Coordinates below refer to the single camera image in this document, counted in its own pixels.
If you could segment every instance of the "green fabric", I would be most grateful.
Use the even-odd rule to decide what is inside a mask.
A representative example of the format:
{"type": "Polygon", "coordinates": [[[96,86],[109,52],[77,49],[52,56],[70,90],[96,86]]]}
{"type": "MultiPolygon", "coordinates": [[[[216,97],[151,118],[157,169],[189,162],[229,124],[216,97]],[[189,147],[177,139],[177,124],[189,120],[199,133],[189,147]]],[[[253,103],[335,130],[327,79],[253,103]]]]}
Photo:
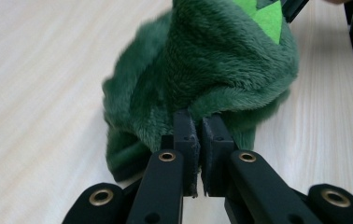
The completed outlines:
{"type": "Polygon", "coordinates": [[[106,159],[114,176],[138,172],[134,164],[160,149],[181,108],[196,123],[220,113],[236,144],[253,148],[256,125],[285,100],[298,71],[285,20],[279,44],[258,25],[270,20],[258,20],[233,0],[174,0],[170,11],[140,27],[103,85],[106,159]]]}
{"type": "Polygon", "coordinates": [[[279,0],[261,9],[257,9],[256,0],[233,1],[262,28],[265,34],[279,44],[282,27],[282,8],[279,0]]]}

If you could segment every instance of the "light wood surface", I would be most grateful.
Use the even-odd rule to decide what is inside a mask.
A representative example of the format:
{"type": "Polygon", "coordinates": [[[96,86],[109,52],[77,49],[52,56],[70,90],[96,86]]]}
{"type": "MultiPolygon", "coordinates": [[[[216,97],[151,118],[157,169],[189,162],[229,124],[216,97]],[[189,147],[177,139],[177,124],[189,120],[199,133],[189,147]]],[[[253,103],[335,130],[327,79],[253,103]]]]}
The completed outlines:
{"type": "MultiPolygon", "coordinates": [[[[0,1],[0,223],[60,223],[106,169],[102,81],[142,21],[171,0],[0,1]]],[[[312,0],[291,25],[291,95],[256,151],[293,188],[353,193],[353,54],[343,7],[312,0]]],[[[228,223],[223,200],[185,199],[183,223],[228,223]]]]}

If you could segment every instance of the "brass grommet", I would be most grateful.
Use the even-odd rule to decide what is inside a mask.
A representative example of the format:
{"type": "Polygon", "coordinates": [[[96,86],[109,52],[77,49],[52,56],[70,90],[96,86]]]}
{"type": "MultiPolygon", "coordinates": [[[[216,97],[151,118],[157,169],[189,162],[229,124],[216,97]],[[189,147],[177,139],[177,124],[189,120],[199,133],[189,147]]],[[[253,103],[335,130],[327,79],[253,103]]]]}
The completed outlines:
{"type": "Polygon", "coordinates": [[[243,152],[240,154],[240,160],[246,162],[254,162],[256,161],[256,156],[247,152],[243,152]]]}
{"type": "Polygon", "coordinates": [[[113,199],[113,191],[111,189],[98,189],[90,196],[90,203],[94,206],[101,206],[109,203],[113,199]]]}
{"type": "Polygon", "coordinates": [[[333,189],[323,189],[321,196],[325,201],[338,207],[349,207],[351,201],[343,194],[333,189]]]}
{"type": "Polygon", "coordinates": [[[176,154],[171,152],[163,152],[159,155],[161,161],[173,161],[176,157],[176,154]]]}

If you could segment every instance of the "wood grain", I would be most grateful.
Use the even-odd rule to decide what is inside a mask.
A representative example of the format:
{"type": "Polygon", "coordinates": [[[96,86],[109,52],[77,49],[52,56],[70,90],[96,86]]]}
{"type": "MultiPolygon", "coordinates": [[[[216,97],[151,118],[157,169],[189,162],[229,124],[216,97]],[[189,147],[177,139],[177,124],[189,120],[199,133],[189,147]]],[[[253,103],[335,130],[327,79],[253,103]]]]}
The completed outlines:
{"type": "MultiPolygon", "coordinates": [[[[60,223],[106,169],[103,80],[171,0],[0,0],[0,223],[60,223]]],[[[353,193],[353,54],[342,7],[310,1],[291,25],[300,74],[255,149],[304,193],[353,193]]],[[[227,223],[223,200],[185,199],[184,223],[227,223]]]]}

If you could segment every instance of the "green plush toy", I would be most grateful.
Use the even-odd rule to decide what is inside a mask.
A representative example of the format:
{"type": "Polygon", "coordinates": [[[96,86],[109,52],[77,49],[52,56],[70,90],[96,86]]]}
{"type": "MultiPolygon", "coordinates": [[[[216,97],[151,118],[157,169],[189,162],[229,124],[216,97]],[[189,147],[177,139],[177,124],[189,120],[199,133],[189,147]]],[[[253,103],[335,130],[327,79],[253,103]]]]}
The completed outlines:
{"type": "Polygon", "coordinates": [[[297,72],[279,0],[174,0],[140,27],[103,85],[109,170],[120,181],[144,169],[181,108],[197,123],[220,113],[239,148],[252,149],[297,72]]]}

